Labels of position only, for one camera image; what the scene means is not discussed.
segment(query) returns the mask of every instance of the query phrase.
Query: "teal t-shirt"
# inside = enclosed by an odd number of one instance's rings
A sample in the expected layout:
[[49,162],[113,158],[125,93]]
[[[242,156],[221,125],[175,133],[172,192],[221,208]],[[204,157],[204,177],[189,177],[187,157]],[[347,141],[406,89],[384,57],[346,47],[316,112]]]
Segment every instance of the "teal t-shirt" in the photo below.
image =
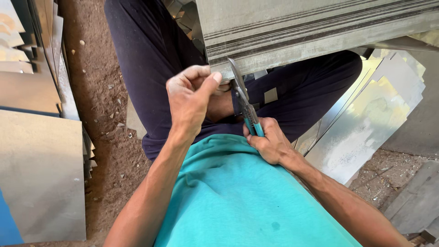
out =
[[155,247],[360,244],[281,166],[214,134],[187,152]]

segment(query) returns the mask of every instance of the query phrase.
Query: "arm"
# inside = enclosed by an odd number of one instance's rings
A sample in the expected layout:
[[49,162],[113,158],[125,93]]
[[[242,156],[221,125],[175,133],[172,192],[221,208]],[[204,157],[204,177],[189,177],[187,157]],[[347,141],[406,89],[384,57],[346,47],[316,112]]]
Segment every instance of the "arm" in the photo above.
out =
[[[201,130],[209,97],[221,79],[220,73],[210,74],[208,66],[192,66],[168,80],[166,89],[172,115],[168,139],[147,176],[116,218],[104,247],[153,246],[181,164]],[[193,80],[202,80],[196,91],[191,86]]]
[[296,174],[334,217],[361,245],[396,247],[412,245],[384,215],[360,196],[314,168],[291,148],[273,118],[259,118],[265,138],[251,136],[244,125],[247,142],[270,164],[279,164]]

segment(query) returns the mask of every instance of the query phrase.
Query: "left hand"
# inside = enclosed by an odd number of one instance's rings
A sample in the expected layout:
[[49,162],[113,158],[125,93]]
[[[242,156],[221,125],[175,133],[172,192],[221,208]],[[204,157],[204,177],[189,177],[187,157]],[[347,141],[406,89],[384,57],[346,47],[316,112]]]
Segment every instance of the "left hand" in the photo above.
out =
[[194,65],[166,82],[174,131],[187,133],[191,138],[200,133],[209,98],[222,79],[221,73],[210,73],[208,65]]

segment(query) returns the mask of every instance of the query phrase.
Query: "workshop floor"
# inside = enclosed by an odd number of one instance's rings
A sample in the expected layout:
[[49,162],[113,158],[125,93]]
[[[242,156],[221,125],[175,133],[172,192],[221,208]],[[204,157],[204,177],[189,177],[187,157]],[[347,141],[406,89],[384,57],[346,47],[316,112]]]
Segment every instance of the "workshop floor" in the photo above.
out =
[[[101,247],[113,221],[145,177],[151,163],[134,131],[124,128],[122,133],[115,132],[118,123],[125,123],[128,94],[105,19],[104,0],[58,3],[64,17],[72,90],[79,116],[96,146],[98,167],[93,169],[93,178],[85,184],[87,241],[22,246]],[[79,44],[80,40],[84,40],[85,45]],[[108,89],[109,84],[115,84],[115,87]],[[427,158],[378,150],[360,170],[350,189],[379,208],[413,177],[424,160]]]

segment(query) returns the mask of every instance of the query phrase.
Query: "hand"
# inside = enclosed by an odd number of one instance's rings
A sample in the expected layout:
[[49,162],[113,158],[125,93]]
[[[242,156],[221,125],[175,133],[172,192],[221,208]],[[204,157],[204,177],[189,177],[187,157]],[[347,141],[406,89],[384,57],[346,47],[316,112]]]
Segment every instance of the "hand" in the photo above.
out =
[[294,158],[300,158],[300,153],[291,147],[290,141],[285,137],[276,119],[260,117],[259,122],[265,137],[252,136],[244,124],[243,131],[247,142],[259,151],[266,162],[272,165],[282,165],[285,169],[291,171],[291,161]]
[[219,86],[223,76],[210,73],[210,67],[191,66],[166,82],[172,116],[172,131],[195,138],[201,131],[209,97]]

